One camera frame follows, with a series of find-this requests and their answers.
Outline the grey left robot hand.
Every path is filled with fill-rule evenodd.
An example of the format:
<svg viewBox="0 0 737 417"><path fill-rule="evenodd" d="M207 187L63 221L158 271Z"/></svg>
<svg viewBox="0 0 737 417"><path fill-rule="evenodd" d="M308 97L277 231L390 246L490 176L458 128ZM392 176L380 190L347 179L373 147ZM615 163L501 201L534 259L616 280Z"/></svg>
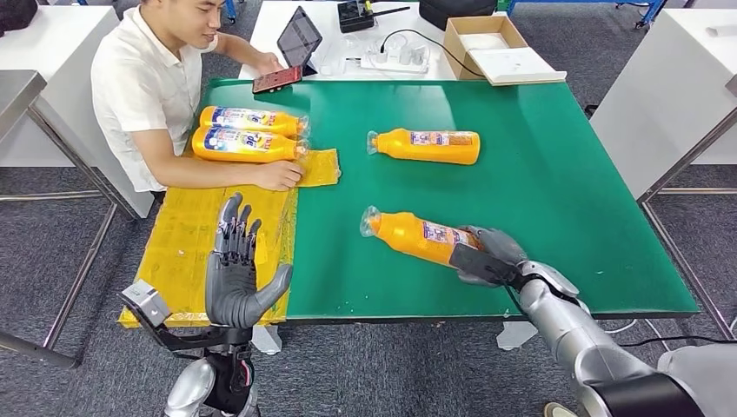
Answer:
<svg viewBox="0 0 737 417"><path fill-rule="evenodd" d="M249 220L251 206L242 201L235 192L219 212L207 261L205 308L214 325L248 329L287 293L293 267L279 265L264 287L256 286L256 237L262 222Z"/></svg>

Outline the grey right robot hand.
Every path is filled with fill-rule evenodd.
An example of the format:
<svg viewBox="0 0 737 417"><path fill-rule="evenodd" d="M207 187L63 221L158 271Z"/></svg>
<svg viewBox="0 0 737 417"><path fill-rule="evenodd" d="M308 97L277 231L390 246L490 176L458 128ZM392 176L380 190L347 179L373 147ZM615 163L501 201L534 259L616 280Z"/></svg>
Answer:
<svg viewBox="0 0 737 417"><path fill-rule="evenodd" d="M462 226L461 230L470 233L477 241L481 251L485 251L505 263L516 266L528 260L528 254L522 247L505 232L495 228L481 228L477 226ZM469 285L498 288L498 283L491 283L481 277L458 270L458 278Z"/></svg>

